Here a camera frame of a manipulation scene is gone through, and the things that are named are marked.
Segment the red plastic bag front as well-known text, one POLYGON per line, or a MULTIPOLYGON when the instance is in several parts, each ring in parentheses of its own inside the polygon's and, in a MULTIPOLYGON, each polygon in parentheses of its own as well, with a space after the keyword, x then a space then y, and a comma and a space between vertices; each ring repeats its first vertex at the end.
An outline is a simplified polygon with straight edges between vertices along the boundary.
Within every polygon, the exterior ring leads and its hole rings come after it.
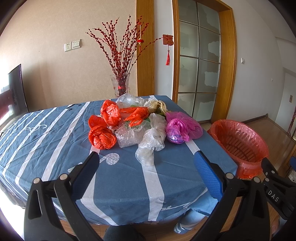
POLYGON ((92 115, 88 120, 90 131, 89 142, 99 150, 109 150, 117 142, 115 134, 108 128, 104 119, 100 116, 92 115))

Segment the red plastic bag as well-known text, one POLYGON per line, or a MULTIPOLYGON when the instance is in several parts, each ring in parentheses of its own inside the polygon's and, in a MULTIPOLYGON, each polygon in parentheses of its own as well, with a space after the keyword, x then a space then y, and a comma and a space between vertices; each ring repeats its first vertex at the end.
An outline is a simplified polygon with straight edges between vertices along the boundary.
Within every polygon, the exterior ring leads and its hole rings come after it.
POLYGON ((92 115, 88 120, 90 131, 89 142, 99 150, 109 150, 117 142, 115 134, 108 128, 104 119, 100 116, 92 115))
POLYGON ((103 102, 100 113, 108 126, 117 126, 121 120, 118 105, 110 99, 103 102))
POLYGON ((119 111, 122 116, 128 114, 123 121, 129 121, 130 127, 140 125, 149 116, 148 108, 143 106, 121 108, 119 111))

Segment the pink plastic bag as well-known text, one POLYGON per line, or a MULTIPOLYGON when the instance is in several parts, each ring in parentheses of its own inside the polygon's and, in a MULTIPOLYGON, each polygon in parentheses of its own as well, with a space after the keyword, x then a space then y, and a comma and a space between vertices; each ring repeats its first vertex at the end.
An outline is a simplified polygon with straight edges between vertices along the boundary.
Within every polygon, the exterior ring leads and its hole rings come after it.
POLYGON ((203 135, 200 124, 180 111, 168 111, 166 121, 166 138, 174 144, 187 143, 203 135))

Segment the clear plastic bag front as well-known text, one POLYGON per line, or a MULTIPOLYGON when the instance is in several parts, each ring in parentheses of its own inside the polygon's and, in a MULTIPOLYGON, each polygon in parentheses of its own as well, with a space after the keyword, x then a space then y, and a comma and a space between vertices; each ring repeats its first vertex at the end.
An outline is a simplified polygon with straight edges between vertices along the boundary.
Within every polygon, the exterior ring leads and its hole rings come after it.
POLYGON ((149 116, 151 128, 145 131, 142 141, 135 152, 136 159, 143 166, 154 165, 154 151, 161 151, 166 138, 166 119, 159 114, 152 113, 149 116))

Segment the clear plastic bag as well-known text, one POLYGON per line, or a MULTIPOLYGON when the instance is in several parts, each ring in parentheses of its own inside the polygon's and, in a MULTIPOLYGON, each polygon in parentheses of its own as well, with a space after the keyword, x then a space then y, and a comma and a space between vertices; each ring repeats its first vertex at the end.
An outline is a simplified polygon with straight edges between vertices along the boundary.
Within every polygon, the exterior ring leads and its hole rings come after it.
POLYGON ((144 106, 148 100, 148 98, 135 97, 129 93, 125 93, 116 100, 116 104, 119 108, 138 107, 144 106))
POLYGON ((166 138, 166 119, 159 114, 152 113, 149 116, 151 128, 145 131, 142 141, 135 152, 136 159, 143 166, 154 165, 154 151, 161 151, 166 138))

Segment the beige plastic bag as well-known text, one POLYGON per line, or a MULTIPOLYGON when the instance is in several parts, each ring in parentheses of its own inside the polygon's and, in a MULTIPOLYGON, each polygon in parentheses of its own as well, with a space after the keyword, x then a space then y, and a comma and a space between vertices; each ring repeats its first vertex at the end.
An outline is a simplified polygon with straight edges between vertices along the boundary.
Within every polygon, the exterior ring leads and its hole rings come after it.
POLYGON ((161 100, 151 99, 144 104, 144 107, 147 107, 150 114, 156 113, 166 116, 166 113, 168 112, 165 102, 161 100))

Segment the red lined trash basket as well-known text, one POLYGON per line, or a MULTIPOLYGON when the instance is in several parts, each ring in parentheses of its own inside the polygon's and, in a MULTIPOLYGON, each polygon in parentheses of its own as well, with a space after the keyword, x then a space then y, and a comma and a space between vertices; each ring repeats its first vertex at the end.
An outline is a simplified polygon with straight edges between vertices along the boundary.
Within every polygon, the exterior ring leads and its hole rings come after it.
POLYGON ((262 173, 261 162, 269 157, 269 149, 252 128, 235 120, 217 120, 208 134, 237 164, 236 177, 251 179, 262 173))

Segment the wooden stair railing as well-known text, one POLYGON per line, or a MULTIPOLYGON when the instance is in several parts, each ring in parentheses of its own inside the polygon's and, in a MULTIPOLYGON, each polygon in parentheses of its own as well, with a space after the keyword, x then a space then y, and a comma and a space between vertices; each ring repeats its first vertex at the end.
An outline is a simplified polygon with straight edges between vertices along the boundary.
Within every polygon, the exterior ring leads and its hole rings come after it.
POLYGON ((291 136, 291 130, 292 130, 292 127, 293 127, 293 123, 295 121, 295 117, 296 117, 296 106, 295 106, 295 109, 294 109, 294 112, 293 112, 293 116, 292 116, 292 120, 290 121, 290 125, 288 127, 288 130, 287 130, 287 133, 291 136))

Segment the blue white striped tablecloth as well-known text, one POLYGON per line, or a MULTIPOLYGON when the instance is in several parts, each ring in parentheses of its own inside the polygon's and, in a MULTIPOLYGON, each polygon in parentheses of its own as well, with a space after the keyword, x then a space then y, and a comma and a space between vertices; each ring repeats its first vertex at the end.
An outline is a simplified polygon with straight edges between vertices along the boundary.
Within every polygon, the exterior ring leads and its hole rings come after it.
MULTIPOLYGON (((1 136, 1 182, 26 202, 34 178, 55 180, 85 161, 94 148, 88 120, 102 101, 50 108, 23 115, 1 136)), ((165 141, 154 153, 154 165, 135 158, 137 146, 99 150, 100 164, 77 201, 95 224, 128 225, 177 219, 176 233, 186 233, 209 216, 217 200, 208 192, 194 165, 201 151, 225 173, 237 165, 208 134, 184 144, 165 141)))

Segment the white door far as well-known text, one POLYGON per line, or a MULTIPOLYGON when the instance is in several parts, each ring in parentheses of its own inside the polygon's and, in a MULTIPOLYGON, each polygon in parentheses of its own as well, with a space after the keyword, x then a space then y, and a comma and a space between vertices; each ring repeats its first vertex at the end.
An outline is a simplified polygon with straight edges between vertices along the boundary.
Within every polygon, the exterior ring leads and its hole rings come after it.
POLYGON ((285 73, 285 84, 276 123, 288 132, 295 111, 295 77, 285 73))

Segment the clear plastic bag rear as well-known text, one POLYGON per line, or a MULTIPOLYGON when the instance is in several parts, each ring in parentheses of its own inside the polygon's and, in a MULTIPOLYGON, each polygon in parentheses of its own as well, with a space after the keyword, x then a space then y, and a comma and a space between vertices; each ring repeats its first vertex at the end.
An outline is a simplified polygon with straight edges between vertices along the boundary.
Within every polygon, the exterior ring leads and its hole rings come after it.
POLYGON ((144 106, 148 100, 148 98, 135 97, 129 93, 125 93, 116 100, 116 104, 119 108, 138 107, 144 106))

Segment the red berry branches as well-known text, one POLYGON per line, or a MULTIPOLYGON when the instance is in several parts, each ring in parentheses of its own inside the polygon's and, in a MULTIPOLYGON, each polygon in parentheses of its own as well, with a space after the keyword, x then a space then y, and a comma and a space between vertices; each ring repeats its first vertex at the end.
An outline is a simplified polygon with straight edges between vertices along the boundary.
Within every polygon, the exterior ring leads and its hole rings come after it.
POLYGON ((95 40, 100 49, 107 58, 112 73, 121 78, 131 73, 133 66, 137 63, 139 57, 148 48, 148 46, 162 39, 156 38, 150 42, 142 43, 142 51, 139 51, 137 40, 139 37, 138 23, 142 24, 142 36, 147 31, 148 22, 142 21, 140 16, 136 22, 132 22, 132 16, 127 18, 127 25, 121 38, 118 37, 116 27, 119 18, 102 22, 101 27, 88 29, 86 34, 95 40))

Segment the red fu knot ornament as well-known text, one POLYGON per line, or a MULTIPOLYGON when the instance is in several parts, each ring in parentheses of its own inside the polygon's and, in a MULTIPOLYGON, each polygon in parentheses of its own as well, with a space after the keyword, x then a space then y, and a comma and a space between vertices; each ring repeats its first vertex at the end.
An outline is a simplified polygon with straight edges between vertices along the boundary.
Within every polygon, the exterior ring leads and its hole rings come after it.
POLYGON ((170 65, 170 46, 174 45, 173 35, 163 34, 163 45, 167 46, 166 66, 170 65))

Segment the small red lantern ornament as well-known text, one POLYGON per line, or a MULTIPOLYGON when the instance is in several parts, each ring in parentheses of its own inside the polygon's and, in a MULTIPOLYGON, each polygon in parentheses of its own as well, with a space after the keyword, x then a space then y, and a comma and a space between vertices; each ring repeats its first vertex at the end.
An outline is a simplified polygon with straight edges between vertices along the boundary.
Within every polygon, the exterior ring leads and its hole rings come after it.
POLYGON ((142 43, 144 42, 144 40, 142 39, 142 24, 138 23, 138 26, 139 26, 139 37, 137 40, 137 44, 139 46, 139 51, 141 52, 142 51, 142 43))

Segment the white wall socket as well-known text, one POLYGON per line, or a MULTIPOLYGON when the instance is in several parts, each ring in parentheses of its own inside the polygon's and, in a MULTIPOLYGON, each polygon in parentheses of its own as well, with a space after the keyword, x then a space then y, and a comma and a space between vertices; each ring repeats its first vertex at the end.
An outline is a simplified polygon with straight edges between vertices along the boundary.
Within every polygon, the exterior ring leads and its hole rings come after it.
POLYGON ((71 50, 72 50, 72 43, 71 42, 65 43, 64 44, 64 51, 68 52, 68 51, 71 51, 71 50))

